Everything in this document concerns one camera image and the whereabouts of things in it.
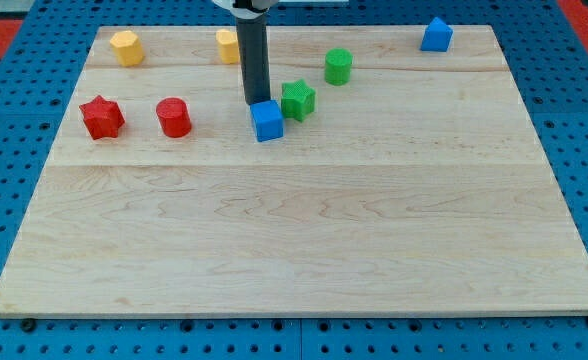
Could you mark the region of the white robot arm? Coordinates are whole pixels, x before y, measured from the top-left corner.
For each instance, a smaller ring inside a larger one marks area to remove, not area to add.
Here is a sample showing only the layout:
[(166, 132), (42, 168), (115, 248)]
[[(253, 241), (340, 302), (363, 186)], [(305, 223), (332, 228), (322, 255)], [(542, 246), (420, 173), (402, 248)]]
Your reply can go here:
[(277, 4), (279, 0), (212, 0), (212, 2), (228, 11), (263, 13)]

